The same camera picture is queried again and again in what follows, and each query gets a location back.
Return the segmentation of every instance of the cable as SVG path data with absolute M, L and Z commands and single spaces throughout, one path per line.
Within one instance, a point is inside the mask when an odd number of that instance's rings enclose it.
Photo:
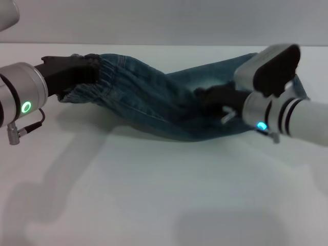
M 26 126 L 26 127 L 22 128 L 22 129 L 20 129 L 18 131 L 20 137 L 22 137 L 22 136 L 24 136 L 24 135 L 26 135 L 26 134 L 28 134 L 28 133 L 30 133 L 30 132 L 34 131 L 35 129 L 37 129 L 37 128 L 39 128 L 39 127 L 42 126 L 42 123 L 46 119 L 46 115 L 45 115 L 45 113 L 44 113 L 44 111 L 42 109 L 39 109 L 39 111 L 42 114 L 42 119 L 40 121 L 36 122 L 36 123 L 33 123 L 33 124 L 29 125 L 29 126 Z
M 39 111 L 40 111 L 41 114 L 42 114 L 42 120 L 41 120 L 40 122 L 43 123 L 43 121 L 45 121 L 45 119 L 46 119 L 46 115 L 45 115 L 45 113 L 43 112 L 42 109 L 39 109 Z

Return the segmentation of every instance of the silver connector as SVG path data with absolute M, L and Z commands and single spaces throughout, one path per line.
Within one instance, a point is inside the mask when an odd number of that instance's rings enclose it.
M 7 133 L 10 145 L 19 144 L 19 134 L 15 122 L 7 125 Z
M 279 133 L 271 132 L 271 133 L 269 133 L 269 137 L 272 138 L 274 144 L 280 143 Z
M 237 115 L 237 112 L 235 110 L 233 110 L 232 108 L 227 107 L 227 106 L 223 107 L 223 111 L 228 114 L 221 119 L 222 124 L 227 123 L 229 120 L 236 117 L 236 115 Z
M 19 135 L 19 137 L 23 137 L 23 136 L 25 136 L 26 134 L 27 134 L 27 131 L 26 131 L 25 128 L 22 128 L 22 129 L 19 129 L 19 130 L 18 130 L 18 135 Z

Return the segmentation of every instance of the white tabletop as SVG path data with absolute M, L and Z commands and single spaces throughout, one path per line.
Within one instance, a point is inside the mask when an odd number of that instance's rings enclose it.
M 0 66 L 45 55 L 119 53 L 163 72 L 263 47 L 0 44 Z M 328 103 L 328 48 L 302 48 L 298 74 Z M 10 146 L 0 129 L 0 245 L 324 246 L 328 152 L 256 133 L 178 142 L 98 106 L 43 107 L 44 125 Z M 17 121 L 23 127 L 39 112 Z

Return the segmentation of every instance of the green led ring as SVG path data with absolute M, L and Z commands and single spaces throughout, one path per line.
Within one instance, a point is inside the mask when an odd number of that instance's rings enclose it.
M 25 102 L 22 105 L 22 113 L 24 113 L 24 114 L 27 113 L 31 109 L 31 107 L 32 107 L 32 104 L 29 101 Z

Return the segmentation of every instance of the blue jeans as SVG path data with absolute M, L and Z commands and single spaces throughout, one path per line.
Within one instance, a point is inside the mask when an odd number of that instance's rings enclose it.
M 124 119 L 186 140 L 238 134 L 252 128 L 241 118 L 223 125 L 220 118 L 204 115 L 193 91 L 229 83 L 235 70 L 254 55 L 164 74 L 132 57 L 103 54 L 99 82 L 77 85 L 58 99 L 62 103 L 92 102 Z M 296 94 L 305 98 L 297 76 L 293 84 Z

